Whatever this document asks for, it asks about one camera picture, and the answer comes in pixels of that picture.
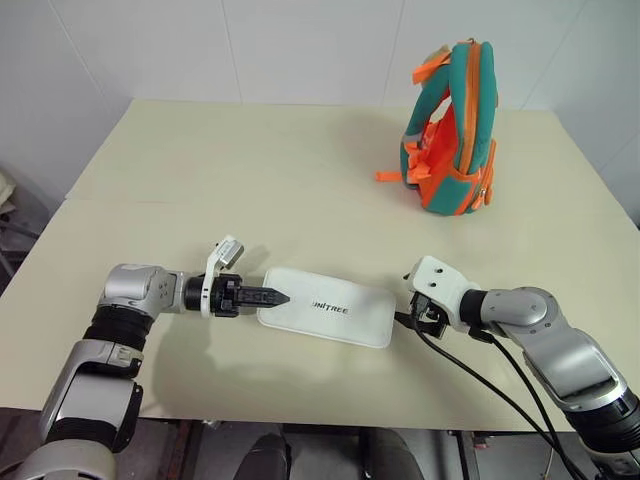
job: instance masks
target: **backpack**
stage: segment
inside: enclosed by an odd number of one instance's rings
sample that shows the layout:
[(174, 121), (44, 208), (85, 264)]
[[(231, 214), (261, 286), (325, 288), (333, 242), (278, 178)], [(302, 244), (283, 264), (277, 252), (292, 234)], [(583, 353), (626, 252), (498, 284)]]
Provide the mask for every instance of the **backpack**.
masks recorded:
[[(422, 92), (400, 146), (401, 172), (377, 172), (378, 181), (404, 181), (417, 189), (422, 207), (442, 215), (470, 213), (493, 195), (491, 138), (498, 93), (493, 49), (470, 39), (444, 46), (413, 72)], [(447, 98), (442, 119), (431, 116)]]

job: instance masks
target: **robotic arm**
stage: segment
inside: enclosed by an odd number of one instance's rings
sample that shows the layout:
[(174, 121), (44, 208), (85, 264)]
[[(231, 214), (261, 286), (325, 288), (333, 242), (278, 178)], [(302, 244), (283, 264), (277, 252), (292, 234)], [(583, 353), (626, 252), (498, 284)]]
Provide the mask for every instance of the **robotic arm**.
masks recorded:
[(568, 324), (553, 295), (533, 287), (480, 290), (433, 257), (406, 279), (414, 292), (409, 317), (423, 332), (441, 337), (449, 325), (511, 339), (605, 478), (640, 478), (638, 397), (600, 346)]
[[(270, 288), (242, 286), (238, 275), (217, 274), (242, 250), (226, 237), (200, 276), (147, 265), (111, 271), (91, 326), (74, 345), (43, 409), (43, 446), (16, 479), (115, 479), (113, 453), (128, 445), (135, 430), (143, 392), (133, 378), (158, 315), (192, 310), (234, 317), (241, 306), (289, 301)], [(550, 293), (532, 287), (480, 290), (433, 257), (424, 257), (406, 279), (414, 292), (411, 313), (397, 320), (410, 328), (415, 322), (438, 338), (447, 326), (510, 338), (604, 477), (640, 479), (638, 398), (598, 344), (569, 326)]]
[(268, 308), (289, 301), (271, 288), (242, 286), (217, 274), (242, 254), (227, 236), (209, 256), (204, 275), (149, 265), (118, 265), (107, 278), (91, 326), (71, 350), (40, 417), (43, 446), (16, 477), (67, 480), (116, 477), (113, 453), (131, 440), (142, 402), (135, 378), (146, 336), (160, 313), (200, 311), (234, 317), (241, 306)]

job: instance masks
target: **beige table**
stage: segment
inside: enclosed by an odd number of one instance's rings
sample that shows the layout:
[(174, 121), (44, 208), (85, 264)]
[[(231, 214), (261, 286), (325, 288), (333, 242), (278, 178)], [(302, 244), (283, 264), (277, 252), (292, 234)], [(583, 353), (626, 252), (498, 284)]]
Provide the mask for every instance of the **beige table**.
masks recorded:
[[(501, 113), (494, 204), (443, 218), (373, 181), (396, 164), (406, 115), (135, 102), (0, 298), (0, 405), (41, 407), (113, 265), (201, 271), (226, 233), (246, 244), (248, 284), (284, 265), (389, 288), (402, 307), (401, 276), (431, 254), (485, 288), (541, 286), (640, 391), (638, 235), (555, 117)], [(492, 347), (453, 331), (441, 344), (534, 412)], [(253, 315), (161, 315), (145, 356), (147, 416), (528, 429), (402, 327), (373, 350)]]

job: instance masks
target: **black cable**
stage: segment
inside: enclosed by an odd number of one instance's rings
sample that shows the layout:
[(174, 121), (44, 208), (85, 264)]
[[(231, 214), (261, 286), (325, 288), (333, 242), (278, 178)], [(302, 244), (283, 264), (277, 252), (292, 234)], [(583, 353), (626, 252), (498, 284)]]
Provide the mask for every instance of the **black cable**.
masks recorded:
[[(464, 362), (458, 360), (455, 356), (451, 355), (449, 352), (447, 352), (446, 350), (443, 350), (442, 348), (440, 348), (439, 346), (437, 346), (435, 343), (433, 343), (431, 340), (429, 340), (421, 331), (420, 328), (418, 327), (418, 320), (417, 318), (412, 318), (412, 326), (413, 326), (413, 330), (416, 332), (416, 334), (418, 335), (418, 337), (420, 337), (420, 339), (432, 350), (434, 350), (436, 353), (442, 355), (444, 358), (446, 358), (447, 360), (449, 360), (451, 363), (453, 363), (454, 365), (458, 366), (459, 368), (461, 368), (462, 370), (464, 370), (465, 372), (467, 372), (469, 375), (471, 375), (473, 378), (475, 378), (476, 380), (478, 380), (480, 383), (482, 383), (485, 387), (487, 387), (489, 390), (491, 390), (493, 393), (495, 393), (496, 395), (498, 395), (502, 400), (504, 400), (505, 402), (507, 402), (509, 404), (509, 406), (511, 406), (511, 408), (513, 408), (516, 412), (518, 412), (520, 414), (520, 416), (522, 418), (524, 418), (527, 423), (529, 425), (531, 425), (533, 427), (533, 429), (544, 439), (545, 442), (547, 442), (551, 447), (553, 447), (554, 450), (556, 450), (558, 452), (558, 455), (560, 455), (560, 452), (558, 451), (558, 445), (556, 445), (555, 441), (549, 437), (549, 435), (547, 435), (544, 430), (542, 430), (542, 428), (540, 428), (540, 426), (535, 422), (535, 420), (533, 420), (533, 418), (531, 418), (529, 416), (529, 414), (527, 412), (525, 412), (522, 407), (520, 407), (520, 405), (518, 405), (513, 399), (511, 399), (511, 397), (509, 397), (506, 393), (504, 393), (502, 390), (500, 390), (498, 387), (496, 387), (493, 383), (491, 383), (489, 380), (487, 380), (486, 378), (484, 378), (482, 375), (480, 375), (478, 372), (476, 372), (474, 369), (472, 369), (471, 367), (469, 367), (467, 364), (465, 364)], [(569, 463), (573, 466), (573, 468), (568, 469), (569, 474), (571, 475), (572, 478), (576, 479), (580, 479), (580, 480), (588, 480), (584, 474), (582, 472), (580, 472), (577, 467), (575, 467), (575, 465), (573, 465), (573, 463), (571, 462), (571, 460), (569, 460)]]
[(555, 450), (558, 452), (558, 456), (560, 456), (560, 459), (562, 460), (562, 463), (564, 463), (564, 466), (566, 467), (566, 469), (569, 472), (573, 470), (580, 477), (581, 480), (583, 479), (586, 480), (587, 477), (585, 476), (585, 474), (571, 461), (571, 459), (569, 459), (569, 457), (567, 457), (567, 454), (565, 453), (564, 448), (560, 443), (560, 439), (558, 438), (558, 433), (556, 432), (556, 429), (554, 428), (553, 423), (551, 422), (551, 418), (549, 418), (549, 414), (547, 413), (547, 410), (544, 408), (544, 405), (542, 404), (542, 400), (540, 400), (540, 396), (538, 395), (538, 392), (536, 392), (536, 390), (533, 388), (533, 385), (529, 381), (529, 378), (526, 376), (522, 368), (520, 368), (520, 365), (518, 365), (518, 362), (516, 362), (515, 358), (513, 358), (513, 355), (511, 355), (509, 351), (506, 348), (504, 348), (504, 345), (502, 345), (502, 343), (500, 343), (498, 339), (495, 338), (493, 335), (491, 335), (491, 338), (493, 339), (491, 343), (493, 343), (496, 346), (496, 348), (500, 350), (500, 353), (502, 353), (506, 357), (506, 359), (509, 361), (509, 363), (511, 364), (513, 369), (516, 371), (518, 376), (522, 379), (523, 383), (527, 387), (527, 390), (529, 390), (529, 393), (533, 397), (533, 400), (536, 403), (538, 410), (540, 411), (540, 415), (542, 415), (542, 419), (544, 420), (545, 425), (549, 429), (549, 434), (551, 435), (551, 438), (556, 444)]

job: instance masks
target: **wall tile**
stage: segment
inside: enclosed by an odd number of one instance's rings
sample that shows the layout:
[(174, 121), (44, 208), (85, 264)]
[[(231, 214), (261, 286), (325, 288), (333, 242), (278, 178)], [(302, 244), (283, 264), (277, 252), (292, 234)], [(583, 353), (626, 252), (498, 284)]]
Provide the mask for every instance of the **wall tile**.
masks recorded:
[(552, 108), (596, 169), (640, 129), (637, 0), (591, 0), (526, 108)]
[(401, 5), (226, 1), (244, 101), (380, 104)]
[(222, 6), (209, 0), (53, 0), (120, 115), (131, 97), (240, 100)]
[(600, 171), (611, 193), (640, 225), (640, 137), (631, 140)]
[(0, 168), (53, 211), (113, 120), (47, 2), (0, 2), (0, 65)]
[(584, 0), (406, 0), (385, 93), (386, 105), (413, 105), (411, 72), (441, 45), (469, 37), (494, 48), (500, 106), (520, 108)]

